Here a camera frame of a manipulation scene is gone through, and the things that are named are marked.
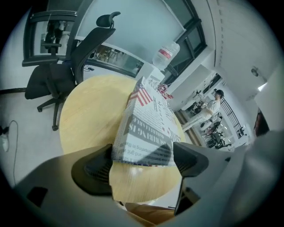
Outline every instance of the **ceiling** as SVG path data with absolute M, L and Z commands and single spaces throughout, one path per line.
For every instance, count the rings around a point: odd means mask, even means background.
M 233 93 L 246 100 L 265 83 L 262 77 L 253 76 L 251 69 L 258 68 L 268 79 L 283 54 L 281 47 L 262 16 L 245 0 L 210 2 L 215 2 L 211 12 L 218 33 L 215 67 Z

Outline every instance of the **wooden table top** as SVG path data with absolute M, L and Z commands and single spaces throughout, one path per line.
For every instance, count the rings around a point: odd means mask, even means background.
M 134 79 L 113 75 L 94 76 L 80 83 L 68 96 L 61 112 L 59 133 L 64 154 L 113 144 L 135 84 Z M 178 130 L 181 141 L 185 142 L 179 123 Z M 114 200 L 122 202 L 156 199 L 180 180 L 177 167 L 144 167 L 113 162 L 110 170 Z

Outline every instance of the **gray floor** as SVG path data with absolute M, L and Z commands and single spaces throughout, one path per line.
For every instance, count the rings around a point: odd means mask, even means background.
M 44 108 L 41 113 L 36 109 L 50 98 L 26 100 L 24 93 L 0 95 L 2 127 L 9 125 L 12 120 L 18 123 L 18 128 L 15 122 L 11 124 L 9 151 L 4 152 L 2 146 L 0 150 L 0 165 L 11 186 L 14 186 L 14 180 L 18 183 L 39 164 L 63 154 L 59 131 L 53 132 L 51 128 L 54 105 Z

